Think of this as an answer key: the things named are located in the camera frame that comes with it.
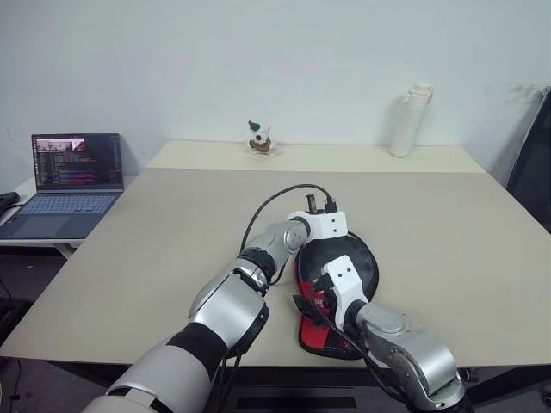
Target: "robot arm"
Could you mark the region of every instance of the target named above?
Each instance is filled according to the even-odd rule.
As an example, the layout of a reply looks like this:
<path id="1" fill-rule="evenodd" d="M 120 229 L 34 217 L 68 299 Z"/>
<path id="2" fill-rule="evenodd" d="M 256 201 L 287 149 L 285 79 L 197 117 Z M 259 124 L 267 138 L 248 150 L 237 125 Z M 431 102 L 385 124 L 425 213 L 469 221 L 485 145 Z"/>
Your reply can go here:
<path id="1" fill-rule="evenodd" d="M 335 326 L 364 340 L 394 371 L 415 411 L 471 411 L 454 357 L 436 335 L 416 328 L 403 313 L 369 302 L 347 256 L 328 262 L 322 272 L 319 289 L 332 290 L 337 299 Z"/>
<path id="2" fill-rule="evenodd" d="M 297 212 L 253 238 L 196 296 L 189 323 L 149 350 L 84 413 L 191 413 L 203 410 L 220 362 L 244 354 L 269 316 L 269 284 L 304 243 L 347 234 L 341 212 Z M 404 314 L 369 303 L 347 256 L 324 267 L 320 289 L 337 296 L 336 325 L 353 329 L 389 365 L 417 411 L 456 412 L 465 398 L 448 348 Z"/>
<path id="3" fill-rule="evenodd" d="M 202 411 L 222 359 L 244 354 L 266 324 L 263 296 L 272 277 L 304 243 L 347 232 L 341 212 L 297 212 L 270 225 L 203 287 L 183 330 L 149 350 L 84 413 Z"/>

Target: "beige tabletop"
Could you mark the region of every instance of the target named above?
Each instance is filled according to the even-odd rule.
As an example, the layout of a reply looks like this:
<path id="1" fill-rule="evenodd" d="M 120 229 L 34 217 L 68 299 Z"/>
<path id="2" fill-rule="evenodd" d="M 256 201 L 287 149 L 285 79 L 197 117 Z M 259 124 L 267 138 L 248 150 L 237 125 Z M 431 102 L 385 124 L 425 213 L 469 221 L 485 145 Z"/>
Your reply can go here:
<path id="1" fill-rule="evenodd" d="M 195 170 L 293 170 L 303 172 L 485 173 L 461 146 L 418 146 L 409 157 L 393 157 L 386 146 L 278 145 L 273 155 L 252 154 L 245 143 L 171 140 L 153 168 Z"/>
<path id="2" fill-rule="evenodd" d="M 381 271 L 375 301 L 436 332 L 460 365 L 551 362 L 549 236 L 488 174 L 146 169 L 0 348 L 0 355 L 132 363 L 187 321 L 238 252 L 257 206 L 298 182 L 327 188 Z M 305 209 L 281 197 L 253 229 Z M 286 272 L 242 364 L 350 366 L 302 350 Z"/>

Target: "toy figure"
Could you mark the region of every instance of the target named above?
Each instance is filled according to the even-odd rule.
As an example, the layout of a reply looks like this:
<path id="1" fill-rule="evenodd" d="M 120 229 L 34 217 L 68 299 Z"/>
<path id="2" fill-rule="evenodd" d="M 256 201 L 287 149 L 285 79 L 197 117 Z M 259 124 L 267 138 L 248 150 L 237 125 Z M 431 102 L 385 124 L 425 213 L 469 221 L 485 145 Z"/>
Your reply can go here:
<path id="1" fill-rule="evenodd" d="M 259 123 L 249 120 L 249 128 L 253 139 L 249 140 L 249 146 L 256 153 L 268 155 L 274 150 L 274 145 L 269 138 L 269 127 L 261 128 Z"/>

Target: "black cable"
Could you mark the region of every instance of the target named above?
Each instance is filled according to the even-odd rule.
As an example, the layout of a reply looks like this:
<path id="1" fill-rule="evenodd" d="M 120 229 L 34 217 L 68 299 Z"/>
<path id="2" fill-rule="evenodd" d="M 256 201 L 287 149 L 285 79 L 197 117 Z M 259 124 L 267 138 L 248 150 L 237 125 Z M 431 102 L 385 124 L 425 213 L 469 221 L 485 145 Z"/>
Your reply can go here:
<path id="1" fill-rule="evenodd" d="M 17 366 L 19 367 L 19 371 L 17 372 L 17 378 L 15 379 L 14 394 L 9 396 L 9 413 L 12 413 L 14 410 L 14 402 L 19 400 L 19 395 L 17 394 L 17 390 L 19 389 L 19 380 L 21 379 L 21 360 L 20 359 L 17 359 Z"/>
<path id="2" fill-rule="evenodd" d="M 314 185 L 313 183 L 299 183 L 298 185 L 293 185 L 292 187 L 288 187 L 288 188 L 285 188 L 285 189 L 282 189 L 281 191 L 273 194 L 272 196 L 270 196 L 267 200 L 265 200 L 261 206 L 258 207 L 258 209 L 255 211 L 255 213 L 253 214 L 252 218 L 251 218 L 251 221 L 249 222 L 249 224 L 247 225 L 247 229 L 245 230 L 245 234 L 243 235 L 243 240 L 241 241 L 241 248 L 239 248 L 239 252 L 241 252 L 243 250 L 243 248 L 245 247 L 245 245 L 247 244 L 247 238 L 249 237 L 249 232 L 251 232 L 251 228 L 252 228 L 252 225 L 255 223 L 255 221 L 257 220 L 257 217 L 258 217 L 258 214 L 260 214 L 260 212 L 271 202 L 273 201 L 275 198 L 277 198 L 278 196 L 281 196 L 283 194 L 286 194 L 287 192 L 290 192 L 290 191 L 293 191 L 295 189 L 299 189 L 299 188 L 313 188 L 313 189 L 317 189 L 318 191 L 321 191 L 324 193 L 325 197 L 327 198 L 327 200 L 332 200 L 332 197 L 331 195 L 329 194 L 329 192 L 327 192 L 324 188 L 320 187 L 319 185 Z"/>
<path id="3" fill-rule="evenodd" d="M 226 364 L 227 364 L 227 358 L 224 357 L 224 359 L 222 359 L 222 364 L 220 365 L 220 368 L 218 369 L 218 371 L 220 372 L 219 377 L 218 377 L 218 380 L 219 380 L 219 384 L 218 384 L 218 405 L 220 405 L 220 401 L 222 400 L 222 394 L 224 393 L 222 391 L 222 386 L 224 384 L 224 374 L 226 372 Z"/>
<path id="4" fill-rule="evenodd" d="M 274 286 L 275 284 L 277 284 L 277 283 L 279 282 L 279 280 L 282 278 L 283 270 L 285 269 L 285 265 L 286 265 L 286 264 L 287 264 L 287 262 L 285 262 L 285 264 L 282 265 L 282 269 L 280 269 L 279 275 L 277 275 L 277 278 L 269 283 L 269 286 L 270 286 L 270 287 L 272 287 L 272 286 Z"/>
<path id="5" fill-rule="evenodd" d="M 6 285 L 3 283 L 3 280 L 0 278 L 0 286 L 2 286 L 2 289 L 6 292 L 6 294 L 8 294 L 8 301 L 9 301 L 9 306 L 13 306 L 14 304 L 14 298 L 13 296 L 11 295 L 11 293 L 9 292 L 9 289 L 6 287 Z"/>
<path id="6" fill-rule="evenodd" d="M 222 397 L 218 405 L 218 410 L 217 410 L 218 413 L 220 413 L 224 409 L 224 405 L 226 404 L 226 400 L 230 395 L 230 390 L 232 389 L 233 381 L 235 380 L 235 373 L 238 371 L 240 362 L 241 362 L 241 354 L 235 358 L 232 374 L 230 375 L 230 378 L 227 380 L 226 386 L 224 388 L 224 393 L 222 394 Z"/>
<path id="7" fill-rule="evenodd" d="M 377 381 L 377 384 L 379 385 L 379 387 L 390 398 L 393 398 L 394 400 L 408 406 L 409 401 L 407 399 L 406 394 L 400 388 L 395 388 L 394 384 L 391 383 L 390 380 L 384 376 L 384 374 L 381 371 L 381 368 L 368 356 L 368 351 L 367 349 L 365 349 L 365 347 L 361 348 L 360 345 L 356 343 L 354 340 L 352 340 L 351 337 L 349 337 L 343 331 L 339 330 L 337 326 L 318 308 L 318 306 L 316 305 L 314 294 L 315 294 L 315 289 L 312 288 L 310 290 L 310 304 L 313 307 L 313 309 L 318 313 L 318 315 L 322 318 L 322 320 L 324 321 L 324 324 L 326 324 L 331 330 L 337 333 L 343 340 L 345 340 L 348 344 L 350 344 L 363 356 L 363 360 L 365 361 L 366 367 L 368 368 L 368 370 L 371 372 L 371 374 Z"/>

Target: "white wall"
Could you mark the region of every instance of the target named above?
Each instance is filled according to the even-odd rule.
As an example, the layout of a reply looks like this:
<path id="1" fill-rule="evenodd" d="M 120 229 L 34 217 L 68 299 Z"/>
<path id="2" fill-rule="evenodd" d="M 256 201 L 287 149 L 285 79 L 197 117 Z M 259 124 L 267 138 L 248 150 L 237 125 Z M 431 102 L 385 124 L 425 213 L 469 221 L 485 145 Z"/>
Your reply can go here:
<path id="1" fill-rule="evenodd" d="M 464 144 L 503 181 L 551 80 L 548 0 L 2 0 L 0 192 L 30 134 L 119 132 L 128 170 L 166 139 L 385 142 L 416 81 L 421 144 Z"/>

